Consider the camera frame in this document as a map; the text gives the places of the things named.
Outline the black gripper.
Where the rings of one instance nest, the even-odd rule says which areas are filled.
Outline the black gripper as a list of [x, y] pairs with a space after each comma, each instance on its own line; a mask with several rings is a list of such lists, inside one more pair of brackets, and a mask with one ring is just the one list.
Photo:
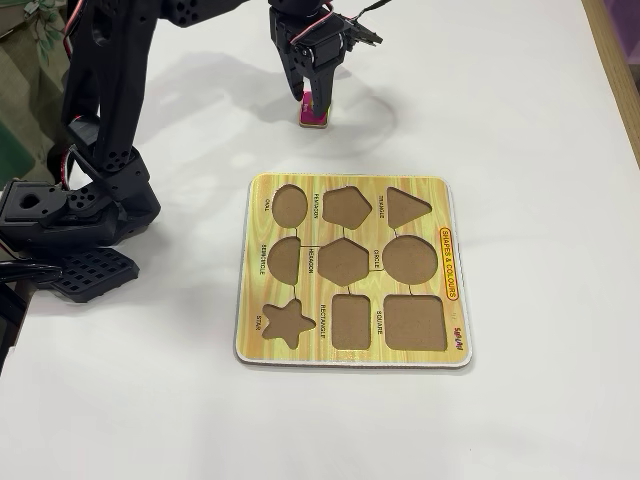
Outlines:
[[334, 11], [332, 3], [270, 3], [269, 6], [271, 39], [291, 94], [296, 101], [301, 101], [305, 82], [308, 82], [313, 115], [324, 116], [332, 102], [335, 71], [344, 63], [343, 58], [333, 58], [342, 48], [341, 34], [346, 23]]

